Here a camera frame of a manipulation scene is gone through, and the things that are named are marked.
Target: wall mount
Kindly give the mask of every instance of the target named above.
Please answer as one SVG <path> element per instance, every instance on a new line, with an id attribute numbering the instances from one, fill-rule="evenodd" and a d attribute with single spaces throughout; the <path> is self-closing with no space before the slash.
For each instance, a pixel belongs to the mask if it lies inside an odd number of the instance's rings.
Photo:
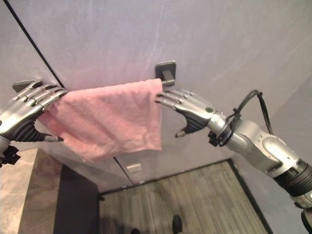
<path id="1" fill-rule="evenodd" d="M 155 66 L 156 78 L 160 78 L 162 86 L 173 86 L 176 81 L 176 61 L 160 62 Z"/>

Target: towel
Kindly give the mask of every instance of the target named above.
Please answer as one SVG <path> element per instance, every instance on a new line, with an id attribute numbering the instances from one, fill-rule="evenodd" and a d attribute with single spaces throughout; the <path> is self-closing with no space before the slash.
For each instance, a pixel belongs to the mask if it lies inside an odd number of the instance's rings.
<path id="1" fill-rule="evenodd" d="M 39 121 L 84 160 L 161 150 L 160 79 L 67 93 Z"/>

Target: floor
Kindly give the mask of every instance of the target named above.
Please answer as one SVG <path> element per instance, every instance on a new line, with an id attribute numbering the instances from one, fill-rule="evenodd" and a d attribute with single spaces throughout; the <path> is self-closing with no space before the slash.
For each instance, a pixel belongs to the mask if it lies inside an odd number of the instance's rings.
<path id="1" fill-rule="evenodd" d="M 171 234 L 175 214 L 191 234 L 266 234 L 229 162 L 105 195 L 102 234 Z"/>

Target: foot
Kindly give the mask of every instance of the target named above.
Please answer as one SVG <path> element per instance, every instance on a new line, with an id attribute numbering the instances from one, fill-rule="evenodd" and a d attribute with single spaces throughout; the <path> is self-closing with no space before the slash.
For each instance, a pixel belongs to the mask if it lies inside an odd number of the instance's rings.
<path id="1" fill-rule="evenodd" d="M 174 234 L 182 232 L 182 219 L 178 215 L 175 215 L 172 220 L 172 231 Z"/>
<path id="2" fill-rule="evenodd" d="M 131 234 L 140 234 L 140 231 L 136 228 L 132 229 Z"/>

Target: silver robotic arm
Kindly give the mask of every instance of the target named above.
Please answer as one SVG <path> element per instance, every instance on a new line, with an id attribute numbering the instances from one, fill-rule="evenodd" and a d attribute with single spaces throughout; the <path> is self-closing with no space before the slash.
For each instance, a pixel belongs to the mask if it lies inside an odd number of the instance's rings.
<path id="1" fill-rule="evenodd" d="M 58 136 L 40 133 L 35 127 L 36 119 L 67 91 L 54 84 L 42 85 L 40 80 L 22 81 L 14 84 L 20 92 L 0 108 L 0 167 L 15 164 L 20 158 L 18 149 L 10 145 L 12 140 L 22 142 L 63 141 Z"/>
<path id="2" fill-rule="evenodd" d="M 271 134 L 262 131 L 254 122 L 240 118 L 241 109 L 255 95 L 259 97 Z M 312 167 L 273 135 L 261 92 L 250 92 L 229 117 L 218 112 L 204 98 L 185 90 L 167 90 L 159 94 L 155 102 L 185 116 L 187 126 L 177 133 L 176 137 L 183 137 L 208 127 L 209 142 L 212 145 L 227 146 L 274 179 L 290 194 L 295 205 L 303 209 L 302 221 L 307 231 L 312 233 Z"/>

